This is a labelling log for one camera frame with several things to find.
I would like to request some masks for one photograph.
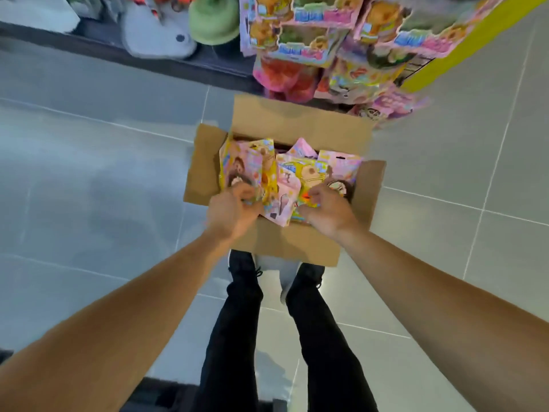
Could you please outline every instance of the floor tile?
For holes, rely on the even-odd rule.
[[[384,185],[482,207],[531,29],[525,18],[501,33],[424,90],[429,107],[376,132]]]
[[[466,280],[549,321],[549,227],[484,213]]]
[[[217,316],[224,301],[197,296],[181,325],[154,365],[159,379],[198,384]],[[255,374],[260,399],[287,400],[300,353],[293,320],[262,309],[257,330]]]
[[[185,203],[178,248],[184,247],[202,234],[206,226],[207,210],[208,207],[202,205]],[[280,269],[282,266],[287,266],[287,263],[283,260],[277,261],[275,257],[262,257],[259,260],[265,262],[260,263],[262,268],[264,268],[264,273],[258,279],[264,294],[262,306],[279,311],[287,311],[280,303],[281,287],[278,271],[273,270]],[[212,269],[208,280],[198,292],[211,297],[224,299],[227,297],[227,286],[231,282],[232,277],[228,270],[227,254],[226,256],[223,256]]]
[[[472,407],[408,338],[341,326],[362,365],[379,410],[473,412]],[[299,362],[289,410],[307,410],[307,372]]]
[[[382,188],[371,230],[461,278],[479,216],[479,210]],[[344,251],[338,267],[326,270],[320,292],[338,322],[408,335]]]
[[[187,142],[49,112],[21,255],[133,278],[173,253]]]
[[[45,105],[45,63],[53,49],[0,37],[0,98]]]
[[[517,105],[505,137],[486,209],[549,223],[549,24],[537,21]]]
[[[202,122],[229,131],[230,124],[233,120],[235,94],[238,94],[238,92],[229,89],[210,87]]]
[[[20,350],[126,281],[0,255],[0,346]]]
[[[206,85],[59,52],[50,61],[49,106],[192,141]]]
[[[17,251],[26,227],[42,110],[0,100],[0,252]]]

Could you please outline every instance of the person's left hand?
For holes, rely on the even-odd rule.
[[[254,187],[244,182],[225,189],[210,199],[208,228],[218,237],[234,240],[243,235],[263,213],[263,203],[243,202],[255,197]]]

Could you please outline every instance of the shoe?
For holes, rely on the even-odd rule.
[[[255,266],[254,256],[247,251],[229,251],[228,264],[233,280],[236,278],[257,278],[263,274],[261,268]]]
[[[311,263],[300,263],[298,266],[298,272],[294,277],[293,282],[286,284],[282,289],[282,293],[280,294],[280,302],[285,305],[288,293],[293,292],[300,287],[314,286],[319,289],[322,284],[322,275],[324,274],[324,270],[324,266],[312,265]]]

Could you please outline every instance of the open cardboard box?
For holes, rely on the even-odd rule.
[[[288,149],[303,137],[315,150],[364,156],[372,137],[372,123],[333,111],[237,94],[230,135],[237,139],[272,138]],[[198,126],[185,202],[208,205],[210,198],[219,193],[219,149],[227,136],[220,128]],[[357,174],[351,206],[366,228],[372,222],[384,170],[384,161],[371,160],[363,162]],[[288,227],[280,227],[264,217],[259,217],[233,248],[322,266],[336,266],[340,251],[336,242],[309,225],[291,222]]]

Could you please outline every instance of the hand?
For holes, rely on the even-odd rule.
[[[263,203],[246,204],[255,197],[254,187],[244,182],[225,189],[210,199],[207,230],[216,237],[234,240],[243,235],[263,213]]]
[[[349,202],[325,183],[309,189],[309,196],[311,202],[319,207],[301,205],[298,212],[322,234],[338,241],[341,231],[358,225]]]

